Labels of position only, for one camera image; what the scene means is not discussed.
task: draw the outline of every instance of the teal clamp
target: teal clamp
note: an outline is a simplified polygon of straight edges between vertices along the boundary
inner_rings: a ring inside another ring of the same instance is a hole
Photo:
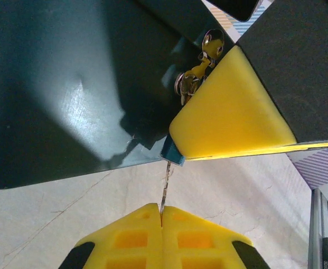
[[[176,165],[183,166],[185,157],[179,152],[170,134],[165,139],[160,157]]]

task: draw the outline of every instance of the black panel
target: black panel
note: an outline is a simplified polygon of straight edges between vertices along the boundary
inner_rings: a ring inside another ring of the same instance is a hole
[[[0,0],[0,188],[159,160],[199,53],[137,1]]]
[[[86,242],[73,248],[58,269],[82,269],[94,247],[93,242]]]
[[[276,0],[238,44],[297,141],[327,141],[328,0]]]
[[[232,245],[247,269],[270,269],[256,248],[241,241],[234,241]]]

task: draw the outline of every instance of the crack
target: crack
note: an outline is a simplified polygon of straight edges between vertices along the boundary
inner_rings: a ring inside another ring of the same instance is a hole
[[[40,206],[39,206],[39,209],[38,210],[40,210],[41,209],[41,207],[42,207],[42,204],[43,204],[43,197],[45,196],[45,193],[42,193],[42,197],[41,197],[41,201],[40,201]]]
[[[205,217],[204,219],[205,219],[205,220],[207,220],[207,219],[213,219],[213,218],[215,218],[215,217],[218,217],[218,216],[221,215],[221,214],[224,214],[225,212],[226,212],[226,209],[220,211],[220,212],[217,213],[216,215]]]
[[[219,221],[219,225],[221,225],[222,224],[222,219],[224,218],[224,215],[222,214],[221,215],[221,218],[220,218],[220,221]]]
[[[125,186],[125,192],[124,192],[124,208],[123,208],[123,213],[122,213],[123,216],[125,215],[126,208],[128,207],[129,185],[133,182],[133,180],[134,180],[133,178],[134,178],[134,177],[131,177],[131,178],[129,179],[128,184]]]
[[[235,213],[235,214],[231,214],[231,213],[229,213],[229,212],[227,212],[230,216],[232,216],[232,217],[235,217],[236,215],[238,215],[240,212],[237,212],[237,213]]]
[[[20,244],[18,247],[16,247],[14,250],[12,250],[11,252],[5,254],[3,256],[3,260],[5,260],[5,258],[9,255],[11,255],[13,252],[17,251],[19,248],[20,249],[19,252],[17,252],[12,259],[4,266],[2,267],[2,269],[5,269],[44,229],[46,229],[46,227],[48,225],[50,225],[55,219],[57,219],[60,215],[62,215],[63,213],[65,213],[71,206],[73,206],[75,203],[77,203],[80,199],[82,199],[94,186],[98,185],[103,179],[105,179],[106,177],[108,177],[111,173],[113,173],[113,171],[109,172],[108,174],[106,174],[104,177],[102,177],[99,181],[97,181],[95,184],[93,184],[92,186],[90,186],[82,196],[80,196],[79,198],[75,199],[73,202],[71,202],[70,204],[67,205],[67,207],[62,210],[62,211],[53,211],[53,212],[60,212],[58,215],[56,215],[52,220],[50,220],[47,224],[45,224],[44,226],[42,226],[41,228],[38,228],[36,230],[36,232],[34,232],[24,243]]]
[[[171,173],[169,174],[169,177],[171,177],[174,173],[175,167],[173,167],[173,170],[171,170]]]
[[[260,222],[259,222],[258,224],[255,224],[254,227],[253,227],[252,229],[250,229],[250,230],[244,232],[244,235],[246,235],[247,233],[249,233],[249,232],[255,230],[257,227],[259,227],[259,224],[260,224]]]

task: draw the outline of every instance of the yellow foam block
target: yellow foam block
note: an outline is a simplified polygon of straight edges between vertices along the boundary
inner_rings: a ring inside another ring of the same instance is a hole
[[[147,204],[84,237],[95,243],[83,269],[162,268],[162,228],[156,203]]]
[[[81,239],[60,269],[246,269],[245,264],[268,268],[245,236],[176,207],[166,206],[160,216],[153,203]]]
[[[238,46],[219,62],[169,130],[188,159],[262,154],[296,143]]]
[[[246,269],[232,242],[252,242],[176,207],[163,211],[163,268]]]

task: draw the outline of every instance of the metal rod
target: metal rod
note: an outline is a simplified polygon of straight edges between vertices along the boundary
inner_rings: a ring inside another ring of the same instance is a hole
[[[163,214],[163,210],[164,210],[164,205],[165,205],[165,200],[166,200],[166,192],[168,190],[170,165],[171,165],[171,162],[168,161],[168,164],[166,166],[166,174],[165,174],[165,181],[164,181],[162,203],[160,204],[160,215]]]
[[[328,237],[328,202],[321,193],[322,237]]]
[[[321,192],[312,191],[308,269],[322,269]]]

